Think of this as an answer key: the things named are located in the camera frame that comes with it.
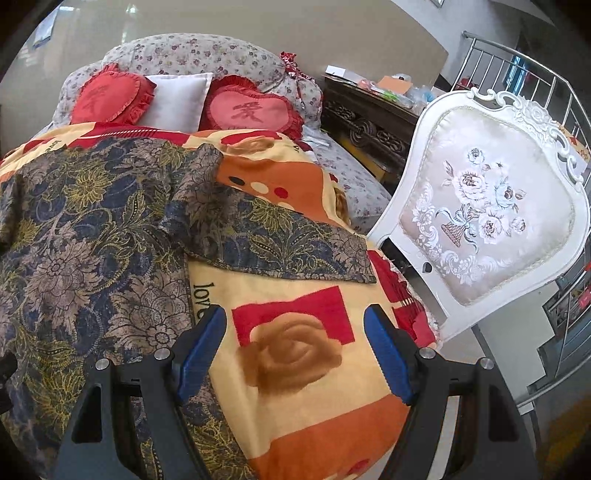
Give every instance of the rose print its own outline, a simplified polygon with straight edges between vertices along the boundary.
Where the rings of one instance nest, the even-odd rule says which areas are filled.
[[[484,243],[495,245],[506,236],[503,232],[508,231],[508,223],[504,215],[487,208],[478,217],[478,233]]]
[[[468,152],[468,160],[473,165],[480,165],[484,162],[484,153],[480,148],[472,148]]]
[[[485,178],[473,170],[463,170],[452,178],[456,197],[474,208],[483,208],[488,201],[488,185]]]
[[[318,318],[289,312],[255,327],[238,354],[246,384],[277,395],[299,391],[339,367],[342,348]]]
[[[507,182],[501,180],[493,187],[493,191],[494,196],[491,203],[495,207],[501,210],[513,207],[515,204],[515,192]]]
[[[515,217],[511,222],[511,228],[517,235],[521,235],[525,232],[525,219],[522,217]]]

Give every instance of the floral pillow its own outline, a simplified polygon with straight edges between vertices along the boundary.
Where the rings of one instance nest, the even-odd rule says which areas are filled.
[[[434,127],[400,216],[463,305],[554,255],[573,222],[570,196],[537,143],[471,108]]]

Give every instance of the blue gripper pad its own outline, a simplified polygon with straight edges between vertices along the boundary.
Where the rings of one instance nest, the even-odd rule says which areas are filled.
[[[199,392],[225,333],[226,312],[218,307],[181,367],[177,395],[182,404],[187,403],[189,398]]]
[[[413,391],[408,380],[408,368],[371,306],[365,309],[363,327],[390,390],[410,405]]]

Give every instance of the screw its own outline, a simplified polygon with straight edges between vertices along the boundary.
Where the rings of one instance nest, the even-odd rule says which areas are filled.
[[[487,357],[481,358],[479,363],[484,370],[492,370],[495,367],[494,361]]]
[[[154,352],[154,358],[156,360],[166,360],[170,356],[170,350],[167,348],[159,348]]]
[[[95,363],[95,368],[97,370],[104,370],[108,366],[109,366],[109,359],[107,359],[107,358],[101,358],[100,360],[97,361],[97,363]]]
[[[422,356],[424,359],[429,360],[435,357],[435,350],[429,348],[428,346],[424,346],[418,351],[418,354]]]

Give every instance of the chinese character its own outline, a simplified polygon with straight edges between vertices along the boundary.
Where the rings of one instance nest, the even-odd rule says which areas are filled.
[[[248,102],[241,105],[236,105],[233,110],[240,110],[236,115],[232,115],[232,118],[250,119],[254,122],[262,123],[260,118],[255,117],[255,112],[260,110],[262,107],[259,102]]]
[[[89,116],[92,117],[93,115],[96,115],[96,102],[107,93],[107,90],[109,90],[109,87],[103,85],[102,87],[98,87],[87,93],[82,109],[88,110]]]

